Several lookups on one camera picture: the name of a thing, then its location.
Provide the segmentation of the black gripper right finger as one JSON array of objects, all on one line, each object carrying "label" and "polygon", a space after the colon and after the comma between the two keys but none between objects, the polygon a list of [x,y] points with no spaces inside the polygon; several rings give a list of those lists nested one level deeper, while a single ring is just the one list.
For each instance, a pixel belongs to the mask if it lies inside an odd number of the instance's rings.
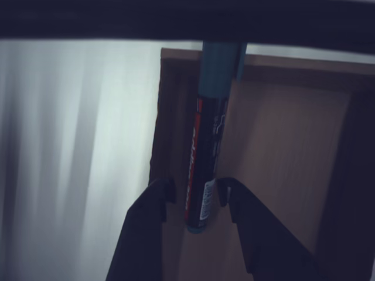
[{"label": "black gripper right finger", "polygon": [[217,180],[220,205],[237,225],[247,273],[254,280],[326,280],[313,255],[240,181]]}]

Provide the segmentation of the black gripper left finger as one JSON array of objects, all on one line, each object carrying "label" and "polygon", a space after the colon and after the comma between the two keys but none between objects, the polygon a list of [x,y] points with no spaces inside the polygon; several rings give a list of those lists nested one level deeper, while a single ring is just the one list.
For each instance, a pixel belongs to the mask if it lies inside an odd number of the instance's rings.
[{"label": "black gripper left finger", "polygon": [[156,179],[125,216],[107,280],[162,280],[162,223],[176,203],[173,179]]}]

